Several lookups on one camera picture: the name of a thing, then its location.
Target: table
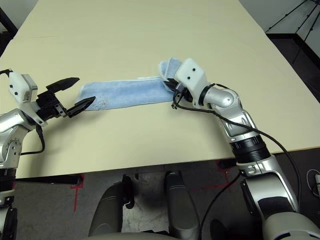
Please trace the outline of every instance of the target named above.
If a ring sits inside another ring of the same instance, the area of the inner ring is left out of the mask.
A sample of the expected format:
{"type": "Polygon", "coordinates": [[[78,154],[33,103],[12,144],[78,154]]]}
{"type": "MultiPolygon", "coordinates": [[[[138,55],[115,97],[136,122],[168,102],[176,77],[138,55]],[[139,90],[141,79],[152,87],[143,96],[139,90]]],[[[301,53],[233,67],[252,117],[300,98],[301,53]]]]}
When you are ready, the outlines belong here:
{"type": "MultiPolygon", "coordinates": [[[[320,105],[236,0],[39,0],[0,66],[30,74],[38,93],[79,77],[57,94],[69,108],[83,84],[156,76],[169,57],[192,57],[209,81],[236,90],[258,128],[289,151],[320,146],[320,105]]],[[[0,113],[16,107],[5,78],[0,113]]],[[[21,156],[17,178],[233,156],[214,116],[173,110],[170,102],[51,119],[43,134],[45,152],[21,156]]],[[[29,133],[23,151],[40,148],[29,133]]]]}

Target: floor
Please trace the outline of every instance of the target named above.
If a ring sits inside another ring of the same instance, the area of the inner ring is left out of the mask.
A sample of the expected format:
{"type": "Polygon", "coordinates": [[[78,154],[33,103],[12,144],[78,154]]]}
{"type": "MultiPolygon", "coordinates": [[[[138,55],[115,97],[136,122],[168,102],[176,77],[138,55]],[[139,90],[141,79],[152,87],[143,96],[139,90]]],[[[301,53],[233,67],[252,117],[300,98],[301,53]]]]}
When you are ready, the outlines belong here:
{"type": "MultiPolygon", "coordinates": [[[[289,39],[273,39],[273,43],[290,62],[297,45],[289,39]]],[[[293,65],[314,96],[320,100],[320,70],[302,54],[293,65]]],[[[320,227],[319,199],[314,197],[306,185],[306,172],[320,170],[320,148],[292,153],[302,178],[301,211],[320,227]]],[[[296,178],[283,154],[277,156],[292,187],[296,189],[296,178]]],[[[18,208],[19,240],[78,240],[88,235],[92,217],[104,191],[120,181],[123,174],[133,179],[136,204],[133,209],[123,210],[123,232],[155,232],[168,230],[164,176],[168,170],[181,170],[185,184],[190,188],[200,219],[212,198],[237,174],[233,168],[223,172],[216,161],[187,162],[111,171],[86,173],[83,188],[76,190],[69,185],[17,182],[14,207],[18,208]]],[[[204,225],[204,240],[209,240],[210,220],[217,218],[234,233],[250,233],[254,239],[253,219],[247,211],[239,180],[213,205],[204,225]]]]}

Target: blue towel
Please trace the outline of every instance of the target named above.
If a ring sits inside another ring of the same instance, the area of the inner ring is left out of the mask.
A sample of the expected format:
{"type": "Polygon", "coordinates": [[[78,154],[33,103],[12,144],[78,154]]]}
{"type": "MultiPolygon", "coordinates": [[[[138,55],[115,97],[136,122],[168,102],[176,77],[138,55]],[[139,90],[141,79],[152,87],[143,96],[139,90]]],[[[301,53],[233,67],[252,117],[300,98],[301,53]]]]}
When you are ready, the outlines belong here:
{"type": "Polygon", "coordinates": [[[173,78],[181,62],[176,58],[159,64],[160,76],[141,77],[135,80],[92,82],[85,84],[77,102],[95,96],[94,102],[86,109],[98,111],[118,109],[144,104],[170,102],[173,92],[163,83],[173,78]]]}

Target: silver robot arm segment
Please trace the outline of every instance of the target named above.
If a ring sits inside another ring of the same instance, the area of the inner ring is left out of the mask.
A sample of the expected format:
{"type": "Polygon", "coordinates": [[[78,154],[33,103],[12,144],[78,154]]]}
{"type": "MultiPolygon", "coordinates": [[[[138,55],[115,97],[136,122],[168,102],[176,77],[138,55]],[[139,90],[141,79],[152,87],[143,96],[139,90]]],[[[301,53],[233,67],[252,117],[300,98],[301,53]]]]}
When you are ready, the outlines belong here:
{"type": "Polygon", "coordinates": [[[12,203],[15,197],[16,169],[26,134],[36,129],[41,138],[42,150],[23,154],[42,152],[45,147],[42,127],[47,125],[46,121],[53,117],[72,118],[85,110],[95,97],[86,98],[66,109],[55,93],[71,87],[79,78],[57,81],[48,85],[47,91],[37,95],[38,87],[29,75],[19,74],[11,69],[0,71],[0,74],[9,77],[9,92],[19,107],[0,115],[0,240],[14,240],[18,211],[12,207],[12,203]]]}
{"type": "MultiPolygon", "coordinates": [[[[210,87],[204,95],[203,105],[232,122],[256,128],[233,90],[210,87]]],[[[260,134],[222,119],[220,121],[237,166],[247,177],[241,186],[250,206],[249,211],[259,214],[263,220],[277,212],[299,212],[291,185],[260,134]]]]}
{"type": "MultiPolygon", "coordinates": [[[[226,87],[220,89],[215,87],[216,84],[210,84],[205,72],[191,58],[181,64],[174,80],[178,93],[175,97],[187,92],[192,96],[194,108],[207,112],[213,110],[229,121],[256,129],[251,116],[243,109],[239,95],[234,90],[226,87]]],[[[177,101],[174,101],[172,107],[176,108],[176,104],[177,101]]],[[[236,165],[245,177],[241,187],[248,210],[261,219],[264,239],[282,239],[290,234],[304,236],[301,239],[320,238],[320,231],[314,223],[298,213],[299,205],[292,187],[260,134],[223,119],[220,121],[237,160],[236,165]],[[279,219],[287,220],[277,223],[279,219]],[[299,229],[297,224],[287,224],[295,220],[302,224],[299,229]]]]}

